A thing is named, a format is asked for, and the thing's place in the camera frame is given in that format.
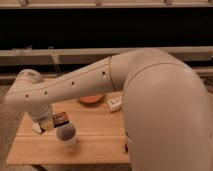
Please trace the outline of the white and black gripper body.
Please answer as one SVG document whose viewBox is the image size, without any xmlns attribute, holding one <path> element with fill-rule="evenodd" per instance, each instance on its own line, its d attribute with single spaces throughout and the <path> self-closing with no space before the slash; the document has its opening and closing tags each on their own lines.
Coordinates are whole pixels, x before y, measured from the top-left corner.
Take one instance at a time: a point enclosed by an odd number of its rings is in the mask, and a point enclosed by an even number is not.
<svg viewBox="0 0 213 171">
<path fill-rule="evenodd" d="M 62 126 L 69 122 L 69 117 L 66 112 L 58 113 L 47 117 L 39 123 L 43 131 L 51 131 L 56 127 Z"/>
</svg>

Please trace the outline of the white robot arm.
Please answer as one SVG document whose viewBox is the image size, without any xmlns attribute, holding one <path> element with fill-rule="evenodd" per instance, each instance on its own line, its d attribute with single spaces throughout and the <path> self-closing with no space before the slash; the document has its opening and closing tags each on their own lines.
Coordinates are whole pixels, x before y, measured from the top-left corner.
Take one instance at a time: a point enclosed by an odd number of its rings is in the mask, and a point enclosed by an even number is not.
<svg viewBox="0 0 213 171">
<path fill-rule="evenodd" d="M 211 171 L 211 104 L 198 74 L 166 51 L 142 48 L 45 81 L 21 71 L 8 106 L 39 122 L 56 102 L 120 91 L 132 171 Z"/>
</svg>

